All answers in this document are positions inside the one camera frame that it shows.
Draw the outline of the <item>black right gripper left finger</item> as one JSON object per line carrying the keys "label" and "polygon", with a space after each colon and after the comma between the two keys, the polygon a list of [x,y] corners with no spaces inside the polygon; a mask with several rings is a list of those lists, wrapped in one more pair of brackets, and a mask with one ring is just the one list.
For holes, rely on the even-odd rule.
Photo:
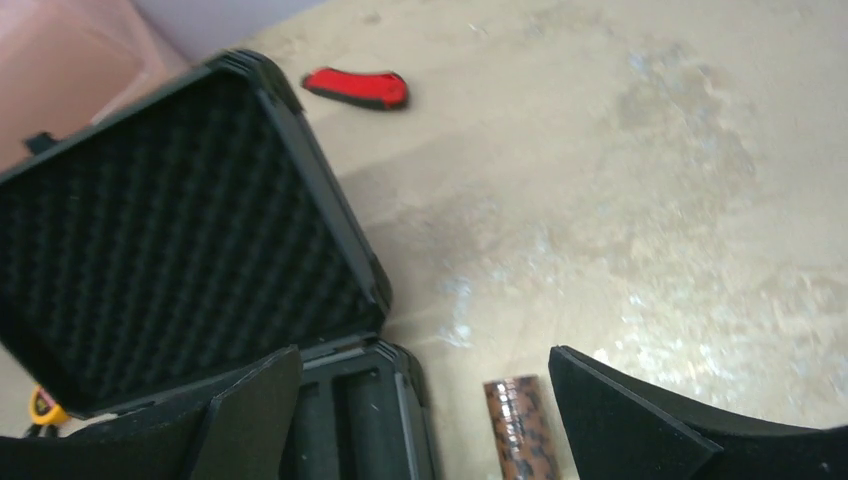
{"label": "black right gripper left finger", "polygon": [[293,417],[297,349],[64,438],[1,439],[4,479],[274,479]]}

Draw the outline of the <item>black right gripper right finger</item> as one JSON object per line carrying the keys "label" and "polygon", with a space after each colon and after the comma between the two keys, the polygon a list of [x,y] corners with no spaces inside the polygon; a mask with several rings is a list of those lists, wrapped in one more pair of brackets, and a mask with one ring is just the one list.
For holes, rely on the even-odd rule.
{"label": "black right gripper right finger", "polygon": [[718,409],[569,346],[548,363],[583,479],[844,479],[847,429],[785,425]]}

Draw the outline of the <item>black foam-lined poker case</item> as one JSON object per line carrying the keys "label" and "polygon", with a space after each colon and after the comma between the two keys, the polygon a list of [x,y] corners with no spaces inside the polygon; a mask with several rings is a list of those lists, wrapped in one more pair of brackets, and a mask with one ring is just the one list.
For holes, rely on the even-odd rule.
{"label": "black foam-lined poker case", "polygon": [[86,426],[298,350],[274,479],[436,479],[392,286],[268,57],[230,50],[1,178],[1,341]]}

